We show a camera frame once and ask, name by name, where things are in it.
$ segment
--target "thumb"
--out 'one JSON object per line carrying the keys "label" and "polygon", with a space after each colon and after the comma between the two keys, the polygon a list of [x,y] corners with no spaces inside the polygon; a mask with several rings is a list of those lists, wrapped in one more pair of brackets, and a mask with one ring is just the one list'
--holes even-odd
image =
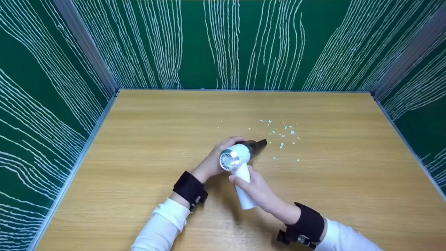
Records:
{"label": "thumb", "polygon": [[242,178],[237,177],[235,175],[229,176],[229,181],[232,182],[234,185],[241,188],[243,191],[247,192],[249,189],[249,183],[244,181]]}

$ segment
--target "left hand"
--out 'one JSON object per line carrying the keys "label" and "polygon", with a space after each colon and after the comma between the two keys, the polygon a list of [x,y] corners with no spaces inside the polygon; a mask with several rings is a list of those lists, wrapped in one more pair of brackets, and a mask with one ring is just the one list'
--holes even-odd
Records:
{"label": "left hand", "polygon": [[237,141],[248,140],[241,136],[232,136],[217,143],[209,155],[190,173],[201,183],[205,183],[212,176],[222,173],[224,170],[221,168],[219,162],[220,153],[226,148],[233,146]]}

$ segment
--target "handheld vacuum cleaner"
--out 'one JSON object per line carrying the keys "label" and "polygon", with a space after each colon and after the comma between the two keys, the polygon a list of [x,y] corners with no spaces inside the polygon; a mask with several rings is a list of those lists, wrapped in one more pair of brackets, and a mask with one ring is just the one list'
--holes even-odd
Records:
{"label": "handheld vacuum cleaner", "polygon": [[[257,156],[260,150],[268,144],[266,139],[260,141],[248,140],[246,142],[236,142],[235,145],[223,150],[220,153],[220,166],[232,175],[242,178],[246,182],[251,182],[248,170],[248,161]],[[257,205],[239,187],[235,186],[239,196],[240,205],[243,210],[248,210]]]}

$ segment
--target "vacuum handle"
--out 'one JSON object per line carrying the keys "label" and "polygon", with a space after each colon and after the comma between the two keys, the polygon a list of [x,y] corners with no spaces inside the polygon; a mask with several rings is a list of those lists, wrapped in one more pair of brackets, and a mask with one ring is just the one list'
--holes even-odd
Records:
{"label": "vacuum handle", "polygon": [[[249,174],[248,165],[246,163],[243,163],[237,170],[234,170],[232,174],[237,177],[240,177],[241,179],[243,179],[248,183],[251,182],[251,175]],[[257,206],[257,204],[254,203],[248,196],[248,194],[246,194],[245,191],[243,191],[241,188],[235,186],[235,190],[237,191],[240,205],[242,206],[243,210],[248,210],[251,208],[255,208]]]}

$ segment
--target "black wrist strap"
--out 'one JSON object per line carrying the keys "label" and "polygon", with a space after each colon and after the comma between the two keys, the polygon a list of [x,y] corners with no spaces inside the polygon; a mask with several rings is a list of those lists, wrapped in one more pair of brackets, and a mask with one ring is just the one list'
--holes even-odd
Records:
{"label": "black wrist strap", "polygon": [[173,185],[173,191],[189,202],[189,210],[191,212],[197,203],[204,203],[207,199],[204,184],[187,171],[184,171],[175,185]]}
{"label": "black wrist strap", "polygon": [[301,209],[301,216],[296,224],[286,225],[286,231],[279,230],[277,241],[289,245],[291,242],[301,242],[312,249],[316,248],[314,243],[320,242],[324,231],[324,218],[315,210],[295,202]]}

